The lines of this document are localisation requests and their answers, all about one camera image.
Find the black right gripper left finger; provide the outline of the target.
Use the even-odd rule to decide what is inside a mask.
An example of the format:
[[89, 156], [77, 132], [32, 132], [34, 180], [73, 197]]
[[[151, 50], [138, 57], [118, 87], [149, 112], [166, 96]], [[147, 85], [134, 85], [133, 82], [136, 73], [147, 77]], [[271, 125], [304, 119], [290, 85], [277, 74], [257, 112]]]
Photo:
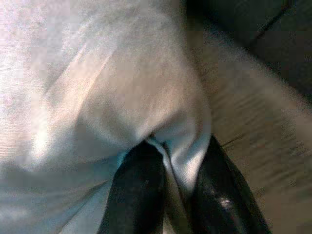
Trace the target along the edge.
[[130, 150], [114, 175], [97, 234], [162, 234], [165, 168], [155, 146]]

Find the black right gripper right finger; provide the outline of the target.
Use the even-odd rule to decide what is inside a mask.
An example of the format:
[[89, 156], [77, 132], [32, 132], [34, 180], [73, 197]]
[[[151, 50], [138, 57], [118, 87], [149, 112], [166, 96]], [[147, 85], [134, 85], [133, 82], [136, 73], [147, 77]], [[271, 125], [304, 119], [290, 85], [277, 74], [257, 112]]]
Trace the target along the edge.
[[192, 195], [194, 234], [271, 234], [242, 173], [215, 136]]

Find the white pillow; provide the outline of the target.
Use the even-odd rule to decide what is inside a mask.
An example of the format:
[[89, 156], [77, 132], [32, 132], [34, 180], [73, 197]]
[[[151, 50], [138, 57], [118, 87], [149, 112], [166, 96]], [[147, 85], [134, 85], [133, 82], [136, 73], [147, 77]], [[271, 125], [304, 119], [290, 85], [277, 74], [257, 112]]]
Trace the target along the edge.
[[0, 234], [96, 234], [141, 142], [165, 168], [161, 234], [211, 138], [180, 0], [0, 0]]

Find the black tufted headboard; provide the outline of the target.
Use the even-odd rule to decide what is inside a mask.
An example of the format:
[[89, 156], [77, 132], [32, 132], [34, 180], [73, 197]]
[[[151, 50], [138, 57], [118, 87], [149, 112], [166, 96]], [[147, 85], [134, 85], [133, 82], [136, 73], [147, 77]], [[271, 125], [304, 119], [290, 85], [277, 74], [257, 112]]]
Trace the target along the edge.
[[312, 100], [312, 0], [186, 0]]

